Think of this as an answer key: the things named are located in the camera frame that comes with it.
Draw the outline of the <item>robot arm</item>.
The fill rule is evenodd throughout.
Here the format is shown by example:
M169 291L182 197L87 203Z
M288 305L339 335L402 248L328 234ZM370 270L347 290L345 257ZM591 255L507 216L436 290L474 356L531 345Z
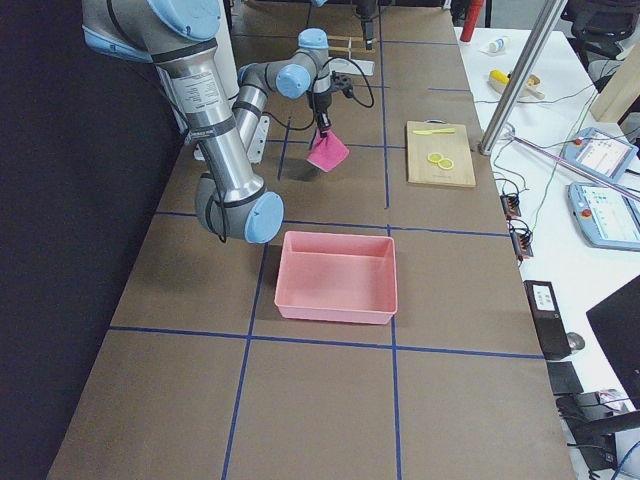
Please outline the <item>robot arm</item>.
M195 198L202 226L221 241L273 239L284 203L254 173L248 149L272 92L290 99L308 96L320 131L329 130L326 33L307 28L291 58L246 65L232 80L223 61L233 54L218 1L85 1L82 13L91 49L152 63L168 76L165 90L208 167Z

